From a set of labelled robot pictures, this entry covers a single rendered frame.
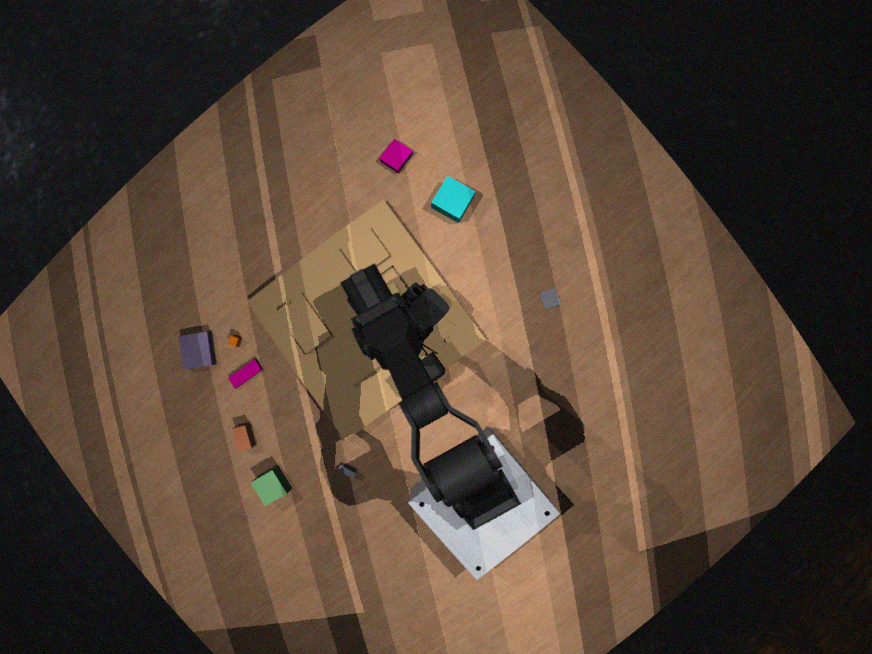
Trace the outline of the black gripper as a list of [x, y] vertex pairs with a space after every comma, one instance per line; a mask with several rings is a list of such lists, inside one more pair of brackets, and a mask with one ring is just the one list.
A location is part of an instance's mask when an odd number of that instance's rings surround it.
[[[348, 297], [348, 300], [347, 300], [347, 301], [348, 301], [349, 304], [352, 306], [352, 308], [355, 310], [355, 308], [354, 308], [353, 304], [351, 303], [349, 297]], [[356, 310], [355, 310], [355, 312], [356, 312]], [[357, 313], [357, 312], [356, 312], [356, 313]], [[358, 315], [358, 313], [357, 313], [357, 315]], [[419, 340], [421, 341], [421, 343], [422, 343], [422, 345], [423, 345], [424, 341], [422, 341], [422, 340], [420, 339], [420, 335], [419, 335], [419, 334], [417, 334], [417, 336], [418, 336]], [[428, 356], [426, 356], [425, 358], [423, 358], [423, 359], [421, 360], [421, 362], [422, 362], [422, 364], [424, 365], [424, 367], [425, 367], [425, 369], [426, 369], [426, 371], [427, 371], [429, 377], [431, 378], [432, 382], [435, 382], [436, 380], [438, 380], [440, 377], [442, 377], [442, 376], [445, 374], [445, 367], [444, 367], [444, 366], [442, 365], [442, 363], [439, 361], [439, 359], [438, 359], [437, 356], [434, 354], [434, 352], [431, 352]]]

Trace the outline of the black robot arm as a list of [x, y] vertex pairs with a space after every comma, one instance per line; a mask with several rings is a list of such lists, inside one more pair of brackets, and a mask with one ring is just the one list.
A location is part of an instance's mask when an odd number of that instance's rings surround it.
[[[520, 503], [501, 462], [476, 420], [455, 409], [438, 383], [432, 382], [419, 354], [449, 305], [431, 288], [413, 283], [392, 295], [376, 264], [340, 283], [358, 315], [351, 329], [365, 356], [389, 370], [402, 399], [399, 406], [411, 427], [411, 458], [438, 503], [452, 508], [475, 530]], [[420, 430], [448, 414], [476, 429], [478, 435], [423, 465]]]

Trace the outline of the teal block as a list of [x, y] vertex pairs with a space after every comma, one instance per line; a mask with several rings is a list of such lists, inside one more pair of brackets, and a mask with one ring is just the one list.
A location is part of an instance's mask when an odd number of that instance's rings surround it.
[[470, 202], [473, 200], [475, 192], [447, 176], [435, 198], [433, 198], [431, 208], [459, 223]]

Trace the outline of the green cube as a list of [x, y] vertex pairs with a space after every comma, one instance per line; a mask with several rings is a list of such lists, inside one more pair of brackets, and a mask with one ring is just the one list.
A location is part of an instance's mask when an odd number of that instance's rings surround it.
[[293, 488], [279, 466], [256, 477], [251, 484], [265, 506], [288, 494]]

